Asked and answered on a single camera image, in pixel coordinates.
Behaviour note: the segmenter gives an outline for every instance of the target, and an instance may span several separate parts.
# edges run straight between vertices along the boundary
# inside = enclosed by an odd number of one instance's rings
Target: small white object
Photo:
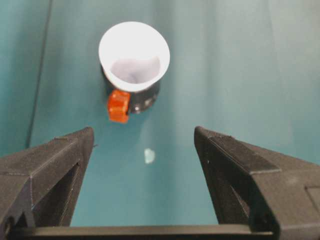
[[[156,153],[150,148],[144,150],[144,162],[145,164],[152,164],[156,158]]]
[[[153,27],[136,21],[111,27],[99,44],[104,74],[118,89],[138,92],[162,78],[170,63],[164,37]]]

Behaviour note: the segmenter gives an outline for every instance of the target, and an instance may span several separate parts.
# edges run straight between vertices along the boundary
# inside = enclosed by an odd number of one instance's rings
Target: orange tab
[[[107,103],[109,119],[113,122],[126,124],[129,119],[129,101],[130,93],[120,90],[113,90]]]

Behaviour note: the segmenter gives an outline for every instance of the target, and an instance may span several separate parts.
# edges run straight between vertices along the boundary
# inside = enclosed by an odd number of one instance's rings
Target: teal surface
[[[48,3],[0,0],[0,156],[27,145]]]
[[[197,125],[320,164],[319,11],[317,0],[53,0],[31,145],[94,128],[72,224],[216,224]],[[125,21],[156,28],[171,62],[154,106],[122,125],[108,120],[98,44]]]

